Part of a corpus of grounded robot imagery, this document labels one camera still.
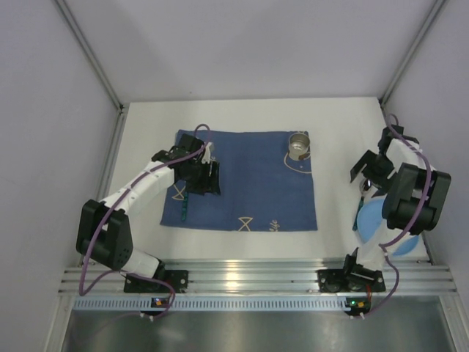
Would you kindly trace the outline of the spoon with blue handle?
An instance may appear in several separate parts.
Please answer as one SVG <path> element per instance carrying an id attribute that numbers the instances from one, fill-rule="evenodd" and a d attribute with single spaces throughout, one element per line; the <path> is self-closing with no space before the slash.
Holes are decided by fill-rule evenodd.
<path id="1" fill-rule="evenodd" d="M 352 226 L 352 230 L 356 231 L 358 229 L 358 214 L 363 207 L 364 200 L 366 195 L 369 193 L 370 189 L 372 188 L 372 181 L 370 179 L 363 179 L 360 183 L 360 193 L 361 193 L 361 198 L 358 203 L 358 207 L 355 213 L 355 218 L 354 218 L 354 223 Z"/>

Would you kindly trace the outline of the black handled knife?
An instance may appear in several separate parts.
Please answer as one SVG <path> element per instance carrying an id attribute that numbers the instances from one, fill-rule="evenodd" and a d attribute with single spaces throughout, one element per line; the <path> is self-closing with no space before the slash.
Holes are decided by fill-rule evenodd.
<path id="1" fill-rule="evenodd" d="M 183 198 L 182 198 L 181 221 L 185 221 L 187 219 L 187 213 L 188 213 L 188 192 L 184 191 L 182 195 L 183 195 Z"/>

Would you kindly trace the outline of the blue plastic plate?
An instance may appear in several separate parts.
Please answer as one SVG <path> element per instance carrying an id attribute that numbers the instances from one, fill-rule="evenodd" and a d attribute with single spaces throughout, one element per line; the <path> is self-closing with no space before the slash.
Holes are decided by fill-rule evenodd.
<path id="1" fill-rule="evenodd" d="M 357 231 L 362 243 L 370 241 L 381 225 L 384 199 L 374 199 L 367 202 L 358 212 Z M 405 240 L 394 252 L 394 256 L 401 257 L 411 253 L 419 242 L 418 236 L 411 236 Z"/>

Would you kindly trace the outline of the blue cloth placemat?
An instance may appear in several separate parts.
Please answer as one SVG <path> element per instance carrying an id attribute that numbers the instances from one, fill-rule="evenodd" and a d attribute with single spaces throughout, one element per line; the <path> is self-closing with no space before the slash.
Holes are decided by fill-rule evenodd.
<path id="1" fill-rule="evenodd" d="M 181 221 L 185 183 L 168 189 L 160 225 L 195 230 L 308 232 L 318 229 L 314 180 L 309 159 L 288 157 L 291 131 L 200 131 L 214 144 L 220 164 L 221 195 L 188 194 Z"/>

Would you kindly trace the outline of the beige cup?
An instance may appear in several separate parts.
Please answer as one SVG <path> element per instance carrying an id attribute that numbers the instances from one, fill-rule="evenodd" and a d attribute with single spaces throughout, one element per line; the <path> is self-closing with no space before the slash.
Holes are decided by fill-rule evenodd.
<path id="1" fill-rule="evenodd" d="M 310 156 L 310 138 L 303 132 L 293 133 L 289 137 L 288 156 L 293 161 L 306 160 Z"/>

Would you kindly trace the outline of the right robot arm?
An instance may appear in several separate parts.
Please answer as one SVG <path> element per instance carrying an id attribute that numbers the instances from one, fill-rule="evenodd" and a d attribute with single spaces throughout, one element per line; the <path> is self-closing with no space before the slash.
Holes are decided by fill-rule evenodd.
<path id="1" fill-rule="evenodd" d="M 367 199 L 383 200 L 379 227 L 352 254 L 370 271 L 380 271 L 405 241 L 435 228 L 451 185 L 450 174 L 434 169 L 418 140 L 403 132 L 398 125 L 384 128 L 378 152 L 366 151 L 350 170 L 351 181 L 371 182 Z"/>

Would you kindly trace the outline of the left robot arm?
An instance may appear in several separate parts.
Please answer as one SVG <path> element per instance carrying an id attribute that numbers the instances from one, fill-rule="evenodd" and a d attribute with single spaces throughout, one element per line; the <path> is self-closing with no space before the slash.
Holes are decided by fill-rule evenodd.
<path id="1" fill-rule="evenodd" d="M 87 201 L 81 210 L 75 245 L 84 262 L 94 260 L 112 271 L 161 279 L 163 262 L 135 247 L 130 220 L 179 181 L 190 194 L 219 195 L 220 164 L 212 151 L 212 142 L 184 133 L 170 150 L 154 154 L 118 191 L 100 201 Z"/>

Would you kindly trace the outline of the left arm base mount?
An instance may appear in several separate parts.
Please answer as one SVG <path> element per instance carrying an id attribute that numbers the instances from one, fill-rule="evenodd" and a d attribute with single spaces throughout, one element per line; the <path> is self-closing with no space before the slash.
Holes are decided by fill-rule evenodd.
<path id="1" fill-rule="evenodd" d="M 188 288 L 189 272 L 186 270 L 165 270 L 157 279 L 125 276 L 125 293 L 169 293 L 169 286 L 175 293 L 184 293 Z"/>

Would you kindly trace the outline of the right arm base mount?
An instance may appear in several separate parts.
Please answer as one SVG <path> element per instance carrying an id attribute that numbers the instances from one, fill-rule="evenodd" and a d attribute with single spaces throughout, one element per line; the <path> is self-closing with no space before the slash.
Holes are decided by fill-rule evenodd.
<path id="1" fill-rule="evenodd" d="M 382 271 L 364 268 L 351 254 L 346 255 L 342 268 L 318 270 L 317 278 L 321 293 L 385 292 Z"/>

